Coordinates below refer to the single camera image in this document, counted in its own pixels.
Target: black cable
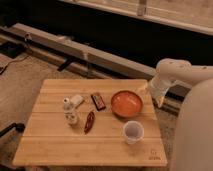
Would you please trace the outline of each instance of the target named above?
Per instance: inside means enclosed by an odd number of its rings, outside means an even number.
[[[29,36],[28,34],[25,35],[24,43],[25,43],[25,46],[27,47],[27,50],[29,51],[28,53],[32,54],[33,50],[30,48],[30,46],[28,44],[28,36]],[[13,61],[8,62],[4,67],[0,67],[0,75],[2,75],[6,71],[6,69],[9,67],[10,64],[17,63],[17,62],[22,62],[22,61],[26,60],[30,56],[30,54],[27,54],[22,59],[13,60]]]

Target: orange bowl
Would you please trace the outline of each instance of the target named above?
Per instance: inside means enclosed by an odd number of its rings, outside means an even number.
[[[119,91],[111,99],[112,112],[121,117],[135,117],[141,112],[142,107],[141,98],[129,90]]]

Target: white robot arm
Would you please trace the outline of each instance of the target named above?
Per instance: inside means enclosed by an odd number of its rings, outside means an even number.
[[[213,67],[192,66],[183,60],[164,59],[148,89],[158,105],[176,80],[193,87],[177,119],[170,171],[213,170]]]
[[[213,66],[192,66],[185,60],[163,59],[156,67],[157,74],[149,82],[148,89],[158,107],[163,104],[164,96],[176,80],[192,86],[213,78]]]

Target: paper cup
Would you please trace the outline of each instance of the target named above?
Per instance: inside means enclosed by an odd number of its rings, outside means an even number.
[[[135,144],[144,137],[144,128],[140,122],[128,121],[123,126],[123,136],[127,144]]]

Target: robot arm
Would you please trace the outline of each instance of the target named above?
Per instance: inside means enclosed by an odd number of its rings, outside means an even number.
[[[163,59],[157,64],[156,72],[148,84],[148,89],[158,107],[162,106],[167,91],[176,84],[176,80],[194,86],[213,78],[212,66],[192,66],[185,60]]]

